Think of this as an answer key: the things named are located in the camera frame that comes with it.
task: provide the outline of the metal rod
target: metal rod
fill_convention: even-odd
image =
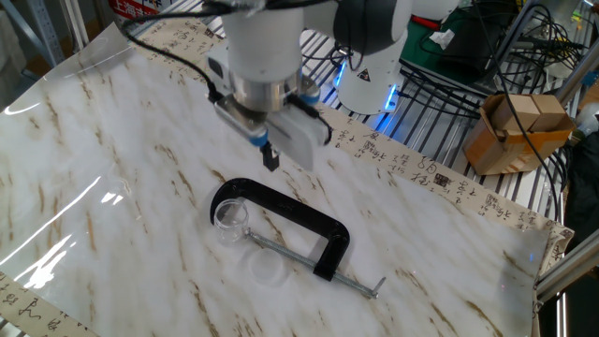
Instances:
[[[546,302],[599,264],[599,229],[541,276],[537,298]]]
[[[247,228],[245,230],[245,235],[247,237],[249,237],[250,239],[252,239],[254,242],[264,245],[265,247],[272,249],[273,251],[281,254],[282,256],[289,257],[292,260],[299,262],[308,268],[314,269],[314,267],[316,266],[316,262],[312,261],[310,258],[301,256],[300,254],[283,247],[282,245],[280,245],[277,242],[273,242],[259,234],[255,234],[250,228]],[[338,272],[335,272],[335,274],[333,275],[333,278],[335,280],[343,283],[346,286],[353,287],[355,290],[361,292],[363,295],[365,295],[369,299],[377,299],[378,298],[378,289],[383,285],[383,283],[387,279],[386,277],[383,277],[381,279],[381,281],[378,282],[378,285],[376,285],[374,290],[372,290],[366,286],[361,285],[360,283],[358,283],[354,280],[351,280],[351,279],[339,274]]]
[[[593,71],[599,65],[599,39],[592,44],[584,55],[578,66],[572,71],[572,74],[562,84],[562,87],[555,93],[562,106],[565,107],[568,102],[574,97],[578,89],[582,86],[582,79],[589,71]]]
[[[52,66],[56,66],[56,62],[54,62],[54,57],[51,55],[49,49],[44,45],[44,43],[37,37],[36,33],[29,26],[29,24],[25,21],[21,13],[12,5],[10,0],[0,0],[0,5],[7,11],[8,16],[17,23],[17,27],[21,29],[21,31],[27,35],[31,43],[33,43],[34,47],[36,47],[39,54],[46,60],[46,62]]]

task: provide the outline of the warning label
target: warning label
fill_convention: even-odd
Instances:
[[[362,72],[358,74],[358,77],[365,81],[371,81],[371,77],[368,75],[368,69],[362,70]]]

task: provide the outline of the metal pole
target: metal pole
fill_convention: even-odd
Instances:
[[[522,7],[520,14],[514,20],[514,23],[512,23],[510,30],[507,32],[507,35],[505,36],[504,40],[502,41],[502,44],[497,50],[497,62],[499,62],[499,65],[497,65],[497,67],[501,66],[501,64],[505,61],[507,55],[514,47],[514,44],[518,41],[518,37],[522,34],[522,31],[524,30],[528,22],[531,20],[531,17],[534,14],[534,10],[531,10],[530,8],[532,8],[533,5],[536,5],[538,3],[539,0],[529,0],[526,2],[526,4],[524,4],[524,7]]]
[[[578,66],[572,71],[572,74],[563,83],[562,87],[555,93],[562,106],[565,107],[578,89],[582,86],[582,79],[589,71],[595,70],[599,65],[599,38],[592,44],[589,51],[582,58]]]
[[[51,55],[49,49],[44,45],[44,43],[39,39],[39,37],[37,37],[34,30],[31,29],[31,27],[29,26],[29,24],[27,24],[21,13],[19,13],[19,11],[14,7],[14,5],[12,5],[10,0],[0,0],[0,5],[4,7],[4,9],[8,13],[8,16],[10,16],[10,18],[12,18],[12,20],[14,20],[14,22],[17,23],[17,27],[19,27],[29,38],[29,40],[34,44],[34,47],[36,47],[37,51],[39,52],[39,54],[41,54],[44,60],[46,60],[46,62],[52,67],[56,66],[55,59],[53,55]]]
[[[599,229],[541,276],[537,298],[546,302],[599,264]]]
[[[314,269],[314,267],[316,266],[316,262],[312,261],[310,258],[301,256],[300,254],[283,247],[279,243],[273,242],[259,234],[255,234],[250,228],[246,229],[245,235],[250,239],[254,240],[254,242],[264,245],[267,248],[270,248],[273,251],[281,254],[282,256],[291,258],[292,260],[297,261],[308,268]],[[338,272],[335,272],[333,278],[346,286],[353,287],[355,290],[361,292],[369,299],[378,298],[378,289],[383,285],[383,283],[387,279],[386,277],[383,277],[374,289],[369,289],[368,287],[363,286],[360,283],[339,274]]]
[[[60,0],[60,4],[65,15],[66,24],[71,33],[73,52],[80,51],[90,43],[90,40],[87,36],[79,2],[78,0]]]
[[[97,22],[100,25],[100,30],[103,31],[106,27],[108,27],[109,23],[106,20],[106,13],[104,13],[104,8],[102,8],[102,0],[94,0],[94,12],[97,17]]]

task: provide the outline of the black clamp frame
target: black clamp frame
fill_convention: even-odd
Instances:
[[[212,199],[210,207],[212,224],[214,224],[216,207],[230,198],[248,199],[327,238],[329,242],[314,267],[314,274],[327,281],[332,280],[349,245],[349,232],[342,223],[261,183],[246,178],[236,178],[224,183]]]

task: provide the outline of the blue led light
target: blue led light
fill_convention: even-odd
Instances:
[[[391,87],[391,91],[389,92],[389,95],[387,97],[387,103],[385,103],[385,110],[391,109],[389,103],[391,103],[391,100],[393,99],[393,95],[395,94],[395,88],[397,88],[397,84],[393,84],[393,86]]]
[[[339,82],[341,81],[341,76],[343,76],[343,71],[345,70],[346,63],[347,63],[347,61],[343,62],[343,65],[341,66],[341,71],[339,72],[339,76],[337,76],[337,79],[335,79],[335,86],[339,86]]]

